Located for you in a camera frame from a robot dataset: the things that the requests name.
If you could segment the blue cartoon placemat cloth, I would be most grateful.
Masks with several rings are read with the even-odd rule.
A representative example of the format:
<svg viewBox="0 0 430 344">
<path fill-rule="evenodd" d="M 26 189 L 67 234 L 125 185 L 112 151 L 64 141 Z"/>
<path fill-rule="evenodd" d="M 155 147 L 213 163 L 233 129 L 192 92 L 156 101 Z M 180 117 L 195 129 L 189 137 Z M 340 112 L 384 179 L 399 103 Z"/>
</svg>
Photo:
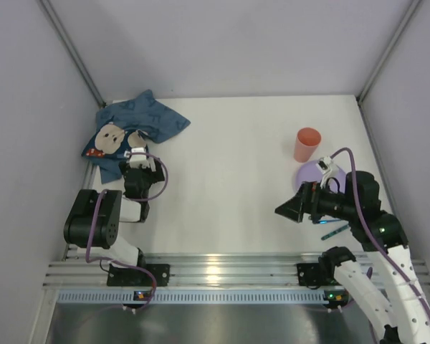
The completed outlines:
<svg viewBox="0 0 430 344">
<path fill-rule="evenodd" d="M 146 149 L 149 141 L 159 144 L 185 130 L 191 121 L 155 99 L 146 90 L 131 100 L 116 102 L 99 110 L 96 131 L 82 157 L 98 166 L 101 183 L 122 178 L 119 164 L 125 152 Z"/>
</svg>

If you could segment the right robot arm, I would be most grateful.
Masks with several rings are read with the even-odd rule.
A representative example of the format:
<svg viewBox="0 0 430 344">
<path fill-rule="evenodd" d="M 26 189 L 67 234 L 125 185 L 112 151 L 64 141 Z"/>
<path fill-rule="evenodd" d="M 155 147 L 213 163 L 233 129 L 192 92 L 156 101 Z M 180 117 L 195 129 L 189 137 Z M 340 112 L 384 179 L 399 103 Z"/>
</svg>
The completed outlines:
<svg viewBox="0 0 430 344">
<path fill-rule="evenodd" d="M 318 262 L 326 278 L 343 286 L 368 318 L 380 343 L 430 343 L 430 305 L 411 262 L 409 242 L 399 220 L 381 209 L 374 176 L 354 171 L 344 192 L 319 182 L 304 182 L 274 212 L 296 223 L 305 216 L 314 224 L 324 216 L 346 221 L 373 268 L 383 291 L 362 273 L 347 247 L 323 252 Z"/>
</svg>

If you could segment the blue handled fork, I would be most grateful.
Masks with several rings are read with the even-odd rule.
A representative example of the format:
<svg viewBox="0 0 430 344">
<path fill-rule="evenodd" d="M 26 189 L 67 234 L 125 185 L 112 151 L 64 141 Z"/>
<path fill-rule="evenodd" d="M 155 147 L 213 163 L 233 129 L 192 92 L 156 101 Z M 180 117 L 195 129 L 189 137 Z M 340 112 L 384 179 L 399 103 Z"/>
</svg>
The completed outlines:
<svg viewBox="0 0 430 344">
<path fill-rule="evenodd" d="M 319 220 L 319 222 L 317 222 L 317 224 L 330 224 L 330 223 L 335 223 L 335 222 L 342 222 L 345 220 L 342 219 L 325 219 L 325 220 Z"/>
</svg>

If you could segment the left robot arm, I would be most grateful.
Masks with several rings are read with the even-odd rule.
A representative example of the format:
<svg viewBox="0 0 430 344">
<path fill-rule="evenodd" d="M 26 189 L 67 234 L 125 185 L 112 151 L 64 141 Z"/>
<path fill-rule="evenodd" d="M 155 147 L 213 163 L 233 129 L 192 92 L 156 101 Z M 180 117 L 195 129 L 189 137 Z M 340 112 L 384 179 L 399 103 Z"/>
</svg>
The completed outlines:
<svg viewBox="0 0 430 344">
<path fill-rule="evenodd" d="M 146 268 L 144 253 L 119 234 L 119 227 L 121 223 L 145 222 L 150 211 L 151 187 L 166 182 L 161 162 L 154 158 L 150 162 L 148 166 L 120 163 L 124 191 L 79 191 L 63 235 L 66 243 L 75 245 L 88 262 L 109 260 L 122 268 Z"/>
</svg>

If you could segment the purple plastic plate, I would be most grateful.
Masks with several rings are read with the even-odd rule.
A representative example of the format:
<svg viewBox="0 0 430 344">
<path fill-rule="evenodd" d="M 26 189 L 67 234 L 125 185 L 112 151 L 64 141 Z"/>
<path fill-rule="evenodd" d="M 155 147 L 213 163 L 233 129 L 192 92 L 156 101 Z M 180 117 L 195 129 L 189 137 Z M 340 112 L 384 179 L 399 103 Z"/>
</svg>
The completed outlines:
<svg viewBox="0 0 430 344">
<path fill-rule="evenodd" d="M 293 187 L 295 191 L 298 191 L 300 185 L 307 181 L 321 181 L 323 174 L 316 166 L 317 161 L 308 161 L 297 169 L 295 173 L 295 179 L 293 181 Z M 345 192 L 345 171 L 338 166 L 338 172 L 335 175 L 335 179 L 339 182 L 337 185 L 334 180 L 329 182 L 330 190 L 332 192 Z"/>
</svg>

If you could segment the coral plastic cup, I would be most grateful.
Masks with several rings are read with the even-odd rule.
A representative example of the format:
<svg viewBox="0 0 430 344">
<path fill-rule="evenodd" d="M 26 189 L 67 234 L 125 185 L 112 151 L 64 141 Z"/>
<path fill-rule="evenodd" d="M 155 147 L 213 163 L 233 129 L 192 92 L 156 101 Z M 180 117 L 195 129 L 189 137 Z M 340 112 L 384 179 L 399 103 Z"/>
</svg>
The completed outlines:
<svg viewBox="0 0 430 344">
<path fill-rule="evenodd" d="M 302 128 L 297 132 L 294 159 L 307 162 L 321 142 L 321 134 L 314 128 Z"/>
</svg>

